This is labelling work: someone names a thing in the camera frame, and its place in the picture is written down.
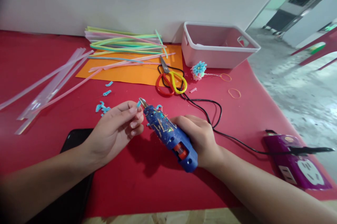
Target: yellow scissor handle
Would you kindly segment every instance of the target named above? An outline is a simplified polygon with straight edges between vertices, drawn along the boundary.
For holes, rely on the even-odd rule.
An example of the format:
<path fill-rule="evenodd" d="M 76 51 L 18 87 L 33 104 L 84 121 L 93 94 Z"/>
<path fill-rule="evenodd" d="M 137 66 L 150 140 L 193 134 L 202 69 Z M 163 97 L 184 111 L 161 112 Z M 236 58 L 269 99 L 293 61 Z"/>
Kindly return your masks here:
<path fill-rule="evenodd" d="M 169 74 L 171 75 L 171 78 L 172 78 L 172 85 L 173 85 L 174 91 L 177 94 L 183 94 L 186 91 L 186 89 L 187 89 L 187 82 L 186 82 L 185 78 L 182 75 L 180 75 L 177 72 L 175 72 L 175 71 L 170 71 Z M 183 81 L 183 83 L 184 83 L 184 89 L 182 91 L 177 90 L 176 81 L 174 79 L 174 75 L 176 75 L 177 77 L 181 78 L 181 80 Z"/>

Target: hot glue gun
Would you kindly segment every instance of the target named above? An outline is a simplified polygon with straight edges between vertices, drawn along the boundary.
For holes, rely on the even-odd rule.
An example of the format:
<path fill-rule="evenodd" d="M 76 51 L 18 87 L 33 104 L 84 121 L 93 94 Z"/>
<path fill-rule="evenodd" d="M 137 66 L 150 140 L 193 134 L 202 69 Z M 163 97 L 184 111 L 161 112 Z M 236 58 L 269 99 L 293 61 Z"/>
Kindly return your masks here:
<path fill-rule="evenodd" d="M 198 154 L 191 145 L 190 138 L 161 111 L 139 98 L 144 107 L 147 122 L 161 142 L 178 158 L 178 163 L 186 172 L 193 172 L 198 166 Z"/>

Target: black power cord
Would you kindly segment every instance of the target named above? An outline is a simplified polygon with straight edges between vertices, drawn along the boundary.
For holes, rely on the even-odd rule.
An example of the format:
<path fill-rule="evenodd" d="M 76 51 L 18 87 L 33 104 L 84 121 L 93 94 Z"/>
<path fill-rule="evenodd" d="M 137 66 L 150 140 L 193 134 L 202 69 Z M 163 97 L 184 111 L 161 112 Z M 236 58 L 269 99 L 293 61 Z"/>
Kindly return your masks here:
<path fill-rule="evenodd" d="M 158 65 L 158 71 L 159 73 L 161 74 L 161 71 L 160 71 L 160 66 L 161 65 Z M 168 68 L 172 68 L 172 69 L 175 69 L 175 70 L 178 70 L 182 73 L 182 76 L 184 77 L 185 76 L 185 73 L 183 70 L 181 69 L 178 69 L 178 68 L 174 68 L 174 67 L 170 67 L 168 66 Z M 169 86 L 165 83 L 164 81 L 164 77 L 161 77 L 161 80 L 163 82 L 163 84 L 169 88 Z M 180 88 L 177 88 L 177 90 L 182 90 L 183 89 L 183 83 L 181 83 L 181 87 Z M 335 151 L 334 149 L 331 149 L 331 148 L 328 148 L 328 147 L 319 147 L 319 148 L 310 148 L 310 147 L 302 147 L 302 148 L 297 148 L 297 147 L 290 147 L 290 151 L 287 151 L 287 152 L 263 152 L 263 151 L 259 151 L 259 150 L 256 150 L 250 146 L 248 146 L 247 144 L 245 144 L 244 142 L 240 141 L 239 139 L 233 137 L 233 136 L 230 136 L 228 134 L 225 134 L 225 133 L 222 133 L 218 130 L 216 130 L 216 126 L 219 124 L 220 122 L 220 119 L 221 119 L 221 116 L 222 116 L 222 106 L 214 101 L 214 100 L 211 100 L 211 99 L 190 99 L 186 92 L 184 92 L 183 94 L 180 94 L 181 98 L 186 100 L 186 101 L 189 101 L 191 102 L 192 104 L 194 104 L 196 107 L 200 108 L 204 114 L 206 115 L 206 118 L 207 118 L 207 121 L 209 124 L 211 124 L 212 128 L 213 128 L 213 131 L 228 138 L 228 139 L 233 139 L 239 143 L 241 143 L 242 145 L 244 145 L 246 148 L 249 148 L 250 150 L 258 153 L 258 154 L 265 154 L 265 155 L 285 155 L 285 154 L 294 154 L 294 155 L 300 155 L 300 154 L 315 154 L 315 153 L 318 153 L 318 152 L 330 152 L 330 151 Z M 199 106 L 198 104 L 195 103 L 195 101 L 204 101 L 204 102 L 211 102 L 211 103 L 214 103 L 216 105 L 219 106 L 220 108 L 220 114 L 219 114 L 219 118 L 218 118 L 218 121 L 212 125 L 211 123 L 211 120 L 210 120 L 210 117 L 208 115 L 208 113 L 206 112 L 206 110 L 204 108 L 202 108 L 201 106 Z"/>

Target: purple power strip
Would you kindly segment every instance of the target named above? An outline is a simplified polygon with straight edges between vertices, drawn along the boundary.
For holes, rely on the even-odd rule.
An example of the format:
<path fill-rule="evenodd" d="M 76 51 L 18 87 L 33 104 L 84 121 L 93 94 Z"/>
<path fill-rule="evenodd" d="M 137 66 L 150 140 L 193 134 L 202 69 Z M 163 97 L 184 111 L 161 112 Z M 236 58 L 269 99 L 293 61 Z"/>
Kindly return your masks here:
<path fill-rule="evenodd" d="M 303 147 L 295 136 L 271 134 L 263 137 L 269 152 L 287 152 L 289 147 Z M 276 166 L 280 169 L 284 180 L 303 189 L 326 190 L 332 186 L 320 173 L 309 155 L 292 154 L 273 155 Z"/>

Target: orange paper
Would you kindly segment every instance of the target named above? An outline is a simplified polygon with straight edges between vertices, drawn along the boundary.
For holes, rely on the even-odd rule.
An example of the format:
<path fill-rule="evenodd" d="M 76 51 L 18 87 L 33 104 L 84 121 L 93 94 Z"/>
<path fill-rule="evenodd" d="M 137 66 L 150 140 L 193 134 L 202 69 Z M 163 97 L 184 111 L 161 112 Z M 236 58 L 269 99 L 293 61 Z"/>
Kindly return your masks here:
<path fill-rule="evenodd" d="M 177 45 L 168 45 L 166 48 L 168 54 L 176 53 L 175 55 L 169 55 L 168 59 L 166 56 L 163 56 L 163 59 L 169 66 L 183 69 L 183 54 L 181 52 L 181 46 Z M 122 54 L 122 53 L 113 53 L 113 54 L 105 54 L 102 57 L 118 57 L 118 58 L 126 58 L 137 60 L 136 57 L 145 57 L 148 54 Z M 160 58 L 151 59 L 150 62 L 159 62 Z M 92 67 L 105 66 L 108 64 L 113 64 L 116 60 L 101 60 L 101 59 L 89 59 L 87 63 L 83 66 L 80 72 L 76 75 L 76 77 L 87 78 L 92 74 L 89 73 L 89 69 Z M 138 66 L 123 66 L 111 68 L 108 70 L 102 70 L 100 73 L 95 75 L 92 79 L 98 80 L 107 80 L 107 81 L 119 81 L 125 83 L 134 83 L 134 84 L 147 84 L 147 85 L 156 85 L 156 80 L 159 77 L 159 72 L 157 70 L 158 65 L 138 65 Z M 179 79 L 175 79 L 177 87 L 181 85 L 181 81 Z M 164 86 L 162 81 L 159 82 L 160 86 Z"/>

